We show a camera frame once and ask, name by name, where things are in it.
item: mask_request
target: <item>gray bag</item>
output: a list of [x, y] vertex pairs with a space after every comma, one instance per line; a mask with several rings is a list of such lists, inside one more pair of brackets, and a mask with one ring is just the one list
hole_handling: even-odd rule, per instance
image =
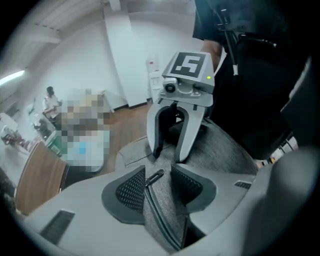
[[[170, 138], [163, 145], [159, 158], [154, 158], [147, 137], [142, 137], [123, 147], [115, 160], [115, 171], [145, 165], [145, 177], [149, 178], [160, 169], [164, 175], [150, 185], [156, 203], [165, 219], [167, 229], [176, 238], [176, 244], [183, 244], [186, 209], [172, 186], [171, 164], [175, 163], [175, 150], [182, 123], [170, 129]], [[185, 163], [192, 167], [204, 168], [223, 173], [255, 175], [258, 168], [250, 155], [227, 133], [211, 120], [203, 120], [189, 157]], [[146, 230], [169, 253], [178, 250], [168, 242], [168, 237], [159, 227], [156, 215], [145, 196], [143, 215]]]

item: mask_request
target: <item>wooden floor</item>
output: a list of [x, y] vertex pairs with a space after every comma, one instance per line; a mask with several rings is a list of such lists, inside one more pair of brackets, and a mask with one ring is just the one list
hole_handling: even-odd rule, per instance
[[98, 175], [113, 172], [119, 150], [147, 134], [147, 113], [150, 106], [151, 103], [134, 109], [124, 108], [105, 118], [105, 124], [110, 125], [110, 151], [106, 164]]

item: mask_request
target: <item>seated person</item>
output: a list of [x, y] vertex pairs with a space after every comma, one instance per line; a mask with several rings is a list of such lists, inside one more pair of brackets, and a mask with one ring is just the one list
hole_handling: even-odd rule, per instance
[[46, 97], [44, 97], [42, 105], [43, 105], [43, 113], [50, 120], [50, 122], [55, 126], [57, 130], [60, 130], [61, 125], [61, 105], [62, 101], [58, 100], [55, 95], [54, 89], [52, 86], [49, 86], [46, 89]]

